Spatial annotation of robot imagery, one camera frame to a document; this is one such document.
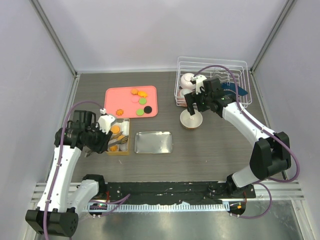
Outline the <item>gold cookie tin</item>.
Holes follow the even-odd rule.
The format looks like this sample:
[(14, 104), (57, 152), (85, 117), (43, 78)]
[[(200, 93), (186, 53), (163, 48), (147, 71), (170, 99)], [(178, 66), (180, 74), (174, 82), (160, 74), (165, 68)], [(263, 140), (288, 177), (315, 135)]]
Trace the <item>gold cookie tin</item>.
[(130, 119), (117, 118), (110, 130), (112, 136), (108, 142), (106, 153), (109, 156), (129, 155)]

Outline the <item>orange ridged round cookie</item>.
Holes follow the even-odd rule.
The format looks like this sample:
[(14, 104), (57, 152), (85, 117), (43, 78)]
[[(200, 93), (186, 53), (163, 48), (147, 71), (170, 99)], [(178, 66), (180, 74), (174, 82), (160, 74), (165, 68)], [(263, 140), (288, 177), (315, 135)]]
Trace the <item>orange ridged round cookie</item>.
[(124, 144), (126, 143), (128, 140), (128, 136), (125, 136), (125, 135), (120, 135), (116, 141), (114, 142), (115, 144)]

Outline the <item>silver tin lid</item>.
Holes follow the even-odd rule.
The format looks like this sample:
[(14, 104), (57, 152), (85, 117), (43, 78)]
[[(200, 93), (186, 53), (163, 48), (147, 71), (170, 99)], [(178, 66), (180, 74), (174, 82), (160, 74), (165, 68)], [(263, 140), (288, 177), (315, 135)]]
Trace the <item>silver tin lid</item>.
[(170, 154), (172, 151), (173, 140), (169, 131), (143, 131), (135, 134), (136, 154)]

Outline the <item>pink round cookie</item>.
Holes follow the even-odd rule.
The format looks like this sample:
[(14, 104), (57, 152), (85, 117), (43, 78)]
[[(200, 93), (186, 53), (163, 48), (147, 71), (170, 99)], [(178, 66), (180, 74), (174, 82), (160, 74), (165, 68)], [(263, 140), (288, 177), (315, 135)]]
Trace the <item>pink round cookie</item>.
[(138, 103), (139, 100), (140, 100), (140, 97), (139, 97), (139, 96), (133, 96), (133, 97), (131, 98), (131, 101), (132, 101), (133, 103)]

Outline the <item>metal tongs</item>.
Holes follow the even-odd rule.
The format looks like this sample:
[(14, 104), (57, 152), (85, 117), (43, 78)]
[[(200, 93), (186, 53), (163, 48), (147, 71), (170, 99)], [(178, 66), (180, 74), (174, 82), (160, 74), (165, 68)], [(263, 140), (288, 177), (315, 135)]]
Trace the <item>metal tongs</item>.
[[(121, 135), (117, 139), (112, 140), (111, 143), (108, 143), (108, 149), (110, 149), (110, 148), (114, 149), (114, 146), (120, 145), (120, 144), (125, 144), (125, 143), (128, 142), (128, 140), (129, 140), (128, 136)], [(93, 153), (93, 151), (88, 149), (88, 150), (85, 151), (84, 157), (87, 158), (92, 153)]]

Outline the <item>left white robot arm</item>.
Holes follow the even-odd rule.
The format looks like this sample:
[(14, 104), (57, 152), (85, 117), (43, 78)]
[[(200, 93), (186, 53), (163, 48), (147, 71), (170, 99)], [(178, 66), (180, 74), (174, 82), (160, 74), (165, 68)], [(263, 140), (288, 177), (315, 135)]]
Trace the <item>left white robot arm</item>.
[(84, 147), (102, 154), (107, 151), (116, 117), (101, 110), (100, 117), (91, 111), (76, 110), (72, 120), (55, 134), (54, 158), (43, 194), (35, 209), (26, 212), (25, 220), (45, 239), (50, 236), (71, 238), (79, 217), (92, 198), (102, 199), (107, 192), (105, 179), (87, 174), (80, 186), (69, 193), (72, 176)]

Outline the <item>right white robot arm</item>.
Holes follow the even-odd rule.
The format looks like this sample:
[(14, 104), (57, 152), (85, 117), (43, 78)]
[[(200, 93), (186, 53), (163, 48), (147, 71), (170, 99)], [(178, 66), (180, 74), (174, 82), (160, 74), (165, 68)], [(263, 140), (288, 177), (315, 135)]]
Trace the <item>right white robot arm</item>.
[(226, 193), (233, 198), (243, 193), (249, 185), (263, 181), (291, 167), (289, 137), (276, 133), (257, 121), (238, 101), (235, 94), (227, 94), (218, 78), (192, 76), (195, 89), (185, 94), (190, 116), (211, 110), (231, 123), (253, 146), (248, 166), (229, 175)]

